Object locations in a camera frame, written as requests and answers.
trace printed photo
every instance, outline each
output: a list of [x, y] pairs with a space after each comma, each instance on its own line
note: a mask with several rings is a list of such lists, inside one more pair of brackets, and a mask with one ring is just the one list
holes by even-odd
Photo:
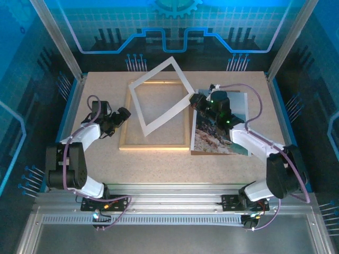
[[[209, 90], [197, 89], [196, 93], [209, 95]], [[248, 102], [246, 93], [227, 92], [232, 114], [238, 118], [248, 120]], [[217, 130], [213, 120], [194, 110], [191, 150], [208, 153], [223, 153], [226, 155], [250, 155], [242, 146], [231, 142]]]

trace speckled beige table surface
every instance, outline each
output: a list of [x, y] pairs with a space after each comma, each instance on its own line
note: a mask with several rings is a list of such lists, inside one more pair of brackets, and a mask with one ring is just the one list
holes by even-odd
[[[95, 94], [115, 111], [124, 106], [128, 83], [144, 72], [89, 72], [75, 118], [73, 131], [90, 112], [86, 99]], [[254, 87], [263, 100], [262, 116], [251, 128], [267, 138], [283, 143], [278, 119], [264, 72], [185, 71], [194, 89], [210, 84], [244, 83]], [[177, 79], [175, 72], [160, 72], [155, 79]], [[259, 102], [250, 90], [249, 116], [259, 111]], [[245, 184], [265, 177], [266, 168], [254, 156], [192, 156], [190, 151], [120, 151], [121, 128], [113, 137], [94, 141], [85, 152], [88, 174], [97, 181], [113, 183], [213, 183]]]

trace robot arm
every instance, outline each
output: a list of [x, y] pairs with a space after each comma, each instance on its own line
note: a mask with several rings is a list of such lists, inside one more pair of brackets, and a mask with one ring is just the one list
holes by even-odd
[[[106, 101], [101, 102], [101, 112], [94, 123], [87, 126], [91, 119], [96, 116], [99, 108], [98, 101], [92, 102], [92, 112], [81, 123], [81, 129], [77, 136], [72, 139], [67, 151], [67, 188], [88, 197], [109, 197], [109, 190], [105, 184], [99, 183], [87, 174], [84, 152], [97, 139], [112, 136], [115, 129], [120, 127], [131, 115], [121, 107], [118, 113], [113, 112]], [[64, 149], [70, 137], [47, 146], [46, 150], [46, 184], [50, 188], [63, 189], [63, 156]]]
[[245, 206], [246, 203], [262, 201], [272, 196], [282, 199], [300, 188], [290, 165], [275, 147], [287, 154], [301, 175], [303, 183], [307, 182], [306, 170], [298, 148], [293, 145], [285, 147], [253, 130], [247, 131], [244, 121], [232, 114], [227, 92], [220, 90], [219, 85], [210, 86], [208, 97], [203, 94], [192, 95], [190, 102], [195, 110], [215, 121], [219, 132], [230, 141], [246, 148], [266, 165], [265, 179], [255, 181], [239, 191], [241, 199], [245, 200]]

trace white frame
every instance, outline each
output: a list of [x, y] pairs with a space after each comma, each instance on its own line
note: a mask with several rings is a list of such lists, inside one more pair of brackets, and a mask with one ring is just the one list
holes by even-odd
[[[184, 98], [182, 98], [177, 104], [175, 104], [173, 107], [171, 107], [168, 111], [166, 111], [164, 114], [162, 114], [157, 119], [155, 119], [154, 121], [152, 121], [151, 123], [146, 125], [145, 120], [144, 120], [144, 116], [142, 115], [142, 111], [141, 111], [141, 107], [140, 107], [140, 104], [139, 104], [139, 101], [138, 101], [138, 97], [137, 97], [137, 94], [135, 92], [135, 88], [138, 87], [139, 85], [141, 85], [143, 82], [151, 79], [154, 75], [158, 74], [160, 71], [162, 71], [163, 69], [165, 69], [169, 65], [172, 65], [174, 67], [174, 70], [176, 71], [180, 81], [182, 82], [182, 84], [186, 88], [188, 94]], [[191, 97], [192, 94], [194, 94], [194, 90], [193, 90], [192, 86], [190, 85], [189, 81], [187, 80], [184, 73], [180, 69], [179, 65], [175, 61], [174, 57], [168, 58], [167, 60], [162, 62], [160, 65], [155, 67], [153, 70], [151, 70], [150, 72], [146, 73], [145, 75], [143, 75], [142, 77], [140, 77], [139, 79], [134, 81], [132, 84], [129, 85], [129, 89], [131, 91], [131, 96], [132, 96], [134, 105], [135, 105], [136, 110], [137, 110], [141, 129], [142, 129], [145, 137], [147, 135], [149, 135], [151, 132], [153, 132], [154, 130], [156, 130], [157, 128], [159, 128], [160, 126], [162, 126], [163, 124], [165, 124], [166, 122], [168, 122], [170, 119], [175, 117], [177, 114], [179, 114], [181, 111], [183, 111], [187, 106], [189, 106], [190, 105], [190, 97]]]

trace metal frame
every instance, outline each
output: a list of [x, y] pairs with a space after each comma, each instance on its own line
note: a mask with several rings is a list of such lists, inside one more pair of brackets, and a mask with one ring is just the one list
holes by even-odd
[[61, 33], [56, 21], [54, 20], [51, 12], [49, 11], [44, 0], [30, 0], [34, 9], [36, 10], [39, 18], [43, 22], [45, 28], [47, 29], [49, 35], [52, 37], [55, 45], [63, 56], [66, 64], [68, 65], [70, 71], [76, 78], [78, 82], [82, 81], [83, 75], [80, 67], [75, 60], [63, 34]]
[[[275, 106], [279, 105], [279, 101], [277, 101], [276, 96], [274, 96], [275, 93], [274, 87], [272, 86], [272, 80], [299, 36], [301, 29], [306, 24], [317, 2], [318, 0], [307, 0], [305, 2], [276, 58], [272, 62], [268, 81], [271, 94], [273, 94], [273, 98], [275, 98]], [[82, 81], [82, 72], [44, 1], [31, 0], [31, 3], [73, 75], [78, 81]], [[74, 98], [70, 106], [72, 110], [67, 113], [65, 128], [61, 136], [67, 134], [69, 127], [74, 121], [73, 114], [76, 113], [83, 85], [84, 83], [81, 83], [80, 86], [76, 86], [75, 88]], [[278, 112], [277, 115], [280, 119], [284, 137], [288, 141], [286, 143], [291, 143], [292, 140], [289, 136], [288, 128], [283, 124], [283, 115]], [[223, 212], [221, 205], [217, 205], [217, 203], [220, 202], [220, 195], [237, 194], [238, 189], [241, 187], [242, 185], [209, 184], [125, 184], [110, 186], [113, 194], [130, 194], [133, 196], [133, 203], [129, 207], [126, 217], [124, 216], [127, 218], [124, 222], [125, 224], [135, 224], [133, 219], [128, 221], [128, 217], [137, 217], [141, 220], [144, 218], [143, 224], [153, 223], [154, 218], [159, 222], [158, 219], [170, 217], [175, 221], [181, 220], [181, 222], [177, 223], [183, 223], [183, 218], [184, 221], [186, 221], [186, 219], [189, 220], [190, 218], [197, 218], [197, 220], [191, 220], [190, 224], [199, 223], [205, 225], [210, 224], [211, 220], [213, 221], [213, 219], [216, 218], [221, 219], [221, 221], [216, 220], [217, 223], [226, 225], [227, 223], [225, 223], [222, 218], [236, 218], [236, 216], [238, 216]], [[303, 204], [293, 198], [284, 199], [282, 201], [280, 214], [305, 215], [317, 253], [335, 253], [316, 198], [314, 194], [311, 194], [310, 197], [311, 204]], [[273, 209], [271, 209], [268, 214], [274, 213], [274, 208], [277, 204], [275, 199], [270, 201], [270, 205]], [[90, 224], [91, 220], [88, 220], [87, 218], [92, 216], [91, 213], [81, 212], [79, 206], [80, 205], [75, 202], [75, 196], [68, 192], [53, 191], [48, 194], [39, 194], [26, 224], [17, 253], [34, 253], [39, 242], [39, 235], [42, 232], [43, 224]], [[172, 220], [165, 220], [165, 223], [173, 224]]]
[[[232, 225], [241, 226], [239, 216], [223, 212], [221, 194], [236, 194], [242, 185], [209, 184], [120, 184], [110, 185], [112, 194], [133, 196], [120, 224], [133, 225]], [[305, 215], [310, 227], [316, 253], [335, 253], [322, 220], [314, 194], [311, 204], [288, 197], [282, 201], [280, 215]], [[277, 199], [270, 200], [272, 215]], [[81, 212], [75, 195], [63, 190], [41, 193], [35, 200], [17, 253], [34, 253], [44, 224], [92, 224], [92, 213]]]
[[294, 21], [289, 33], [286, 35], [286, 38], [280, 47], [278, 53], [276, 54], [270, 69], [268, 71], [269, 81], [273, 80], [273, 78], [278, 73], [281, 65], [285, 61], [288, 53], [290, 52], [292, 46], [294, 45], [297, 38], [300, 36], [301, 30], [304, 28], [308, 18], [311, 16], [313, 9], [317, 5], [319, 0], [306, 0], [304, 5], [302, 6], [296, 20]]

